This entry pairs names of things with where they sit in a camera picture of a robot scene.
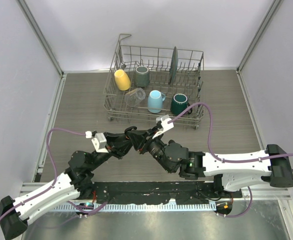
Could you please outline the black earbud charging case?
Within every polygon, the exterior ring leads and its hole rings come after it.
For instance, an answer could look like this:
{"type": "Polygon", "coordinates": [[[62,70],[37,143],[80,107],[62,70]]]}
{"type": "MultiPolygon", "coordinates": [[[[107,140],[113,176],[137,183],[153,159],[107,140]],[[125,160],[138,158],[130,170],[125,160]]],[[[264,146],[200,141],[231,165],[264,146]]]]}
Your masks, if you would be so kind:
{"type": "Polygon", "coordinates": [[[128,135],[128,132],[134,131],[134,130],[137,130],[137,127],[136,126],[130,126],[130,127],[126,128],[124,130],[124,134],[127,136],[128,135]]]}

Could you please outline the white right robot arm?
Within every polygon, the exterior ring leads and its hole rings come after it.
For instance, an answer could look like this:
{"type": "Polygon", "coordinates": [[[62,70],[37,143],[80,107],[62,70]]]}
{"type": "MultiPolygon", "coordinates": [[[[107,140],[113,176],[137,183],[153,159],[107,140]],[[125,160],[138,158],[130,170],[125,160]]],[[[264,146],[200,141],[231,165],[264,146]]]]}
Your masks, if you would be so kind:
{"type": "Polygon", "coordinates": [[[190,151],[174,140],[165,144],[157,129],[138,130],[133,126],[124,134],[137,152],[150,153],[170,174],[178,173],[185,180],[213,177],[212,191],[219,198],[264,183],[274,188],[293,187],[289,157],[277,144],[268,144],[265,150],[251,153],[212,155],[190,151]]]}

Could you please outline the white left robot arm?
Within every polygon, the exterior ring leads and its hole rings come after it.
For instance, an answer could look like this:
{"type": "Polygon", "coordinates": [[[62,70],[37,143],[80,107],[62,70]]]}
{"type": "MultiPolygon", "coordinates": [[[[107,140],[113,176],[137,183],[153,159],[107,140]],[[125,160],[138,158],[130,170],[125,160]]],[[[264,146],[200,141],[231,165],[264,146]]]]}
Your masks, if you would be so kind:
{"type": "Polygon", "coordinates": [[[23,234],[29,225],[59,204],[77,198],[89,199],[93,193],[93,171],[109,158],[125,156],[132,142],[124,133],[86,131],[83,136],[92,141],[94,151],[76,150],[68,168],[55,174],[52,181],[23,196],[5,196],[0,200],[0,227],[6,240],[23,234]]]}

